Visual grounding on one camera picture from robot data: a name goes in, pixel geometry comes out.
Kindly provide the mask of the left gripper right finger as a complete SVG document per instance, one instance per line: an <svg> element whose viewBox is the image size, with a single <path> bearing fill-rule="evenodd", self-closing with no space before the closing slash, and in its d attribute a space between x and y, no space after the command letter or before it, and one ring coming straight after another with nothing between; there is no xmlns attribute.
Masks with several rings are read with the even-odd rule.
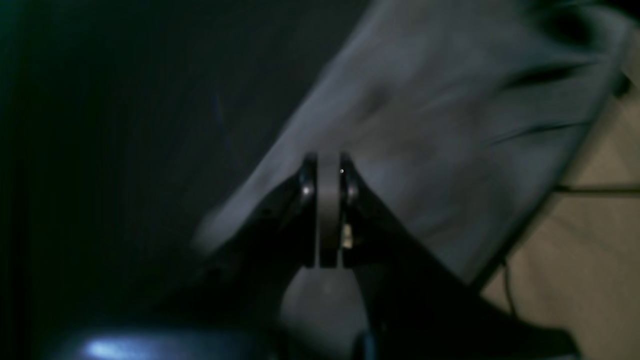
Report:
<svg viewBox="0 0 640 360"><path fill-rule="evenodd" d="M516 319L470 290L409 234L347 153L337 161L327 264L353 271L368 321L352 359L580 359L566 331Z"/></svg>

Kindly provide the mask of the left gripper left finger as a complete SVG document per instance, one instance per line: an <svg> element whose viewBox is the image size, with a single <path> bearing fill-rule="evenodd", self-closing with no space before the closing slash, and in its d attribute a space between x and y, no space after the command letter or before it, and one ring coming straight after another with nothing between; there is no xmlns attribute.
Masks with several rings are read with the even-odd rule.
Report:
<svg viewBox="0 0 640 360"><path fill-rule="evenodd" d="M53 360L288 360L290 282L315 262L317 153L270 191L148 321L80 332Z"/></svg>

